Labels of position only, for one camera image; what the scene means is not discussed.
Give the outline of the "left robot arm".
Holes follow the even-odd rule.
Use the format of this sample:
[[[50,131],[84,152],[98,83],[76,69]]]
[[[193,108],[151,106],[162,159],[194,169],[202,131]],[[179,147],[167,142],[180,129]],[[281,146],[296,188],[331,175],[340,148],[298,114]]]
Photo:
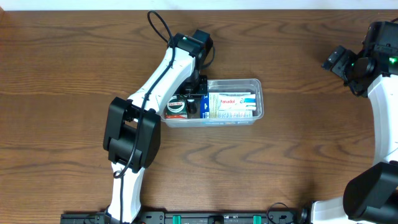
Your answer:
[[[140,209],[144,171],[159,148],[161,116],[174,95],[196,100],[208,92],[201,70],[214,52],[210,34],[176,34],[167,41],[165,56],[148,81],[128,99],[116,97],[108,108],[103,147],[113,169],[113,197],[106,223],[132,223]]]

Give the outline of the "green round-label box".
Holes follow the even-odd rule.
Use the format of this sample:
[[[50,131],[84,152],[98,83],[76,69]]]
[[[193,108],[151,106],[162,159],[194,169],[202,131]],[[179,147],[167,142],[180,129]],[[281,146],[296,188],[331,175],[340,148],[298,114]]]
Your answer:
[[[187,106],[185,100],[180,99],[178,96],[173,96],[167,103],[166,114],[177,114],[177,113],[187,114]]]

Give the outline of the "blue children patches box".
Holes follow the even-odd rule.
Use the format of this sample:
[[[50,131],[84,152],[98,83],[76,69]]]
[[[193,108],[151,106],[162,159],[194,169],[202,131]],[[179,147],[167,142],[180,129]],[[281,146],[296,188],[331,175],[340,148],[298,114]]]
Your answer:
[[[230,118],[252,118],[255,110],[225,110],[218,109],[218,97],[220,95],[241,96],[252,95],[250,92],[224,92],[224,93],[209,93],[202,97],[200,101],[200,118],[204,119],[230,119]]]

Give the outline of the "red Panadol box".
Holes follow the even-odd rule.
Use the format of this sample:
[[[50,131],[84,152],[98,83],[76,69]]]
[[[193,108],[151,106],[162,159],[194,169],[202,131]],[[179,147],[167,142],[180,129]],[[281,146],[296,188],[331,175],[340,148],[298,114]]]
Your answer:
[[[187,119],[188,116],[186,113],[184,113],[184,114],[177,113],[177,114],[166,114],[165,118],[166,119]]]

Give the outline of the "white blue Panadol box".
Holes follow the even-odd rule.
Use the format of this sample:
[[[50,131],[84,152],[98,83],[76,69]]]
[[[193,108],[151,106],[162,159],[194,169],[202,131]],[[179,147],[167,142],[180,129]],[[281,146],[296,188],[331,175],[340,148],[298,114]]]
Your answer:
[[[255,94],[241,96],[220,95],[218,97],[218,109],[220,111],[256,110],[256,96]]]

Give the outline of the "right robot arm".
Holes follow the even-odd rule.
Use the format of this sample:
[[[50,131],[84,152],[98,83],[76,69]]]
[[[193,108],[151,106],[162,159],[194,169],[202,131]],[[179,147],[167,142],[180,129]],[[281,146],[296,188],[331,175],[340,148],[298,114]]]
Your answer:
[[[373,22],[354,53],[338,46],[322,68],[343,80],[373,109],[374,159],[343,196],[316,201],[307,223],[397,223],[397,20]]]

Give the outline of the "small dark dropper bottle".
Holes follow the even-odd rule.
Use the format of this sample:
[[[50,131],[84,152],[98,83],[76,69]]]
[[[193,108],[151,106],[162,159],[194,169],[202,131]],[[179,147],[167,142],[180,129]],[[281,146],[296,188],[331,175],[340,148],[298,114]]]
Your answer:
[[[196,114],[198,111],[198,105],[200,104],[200,100],[198,99],[188,99],[187,100],[187,112],[189,114]]]

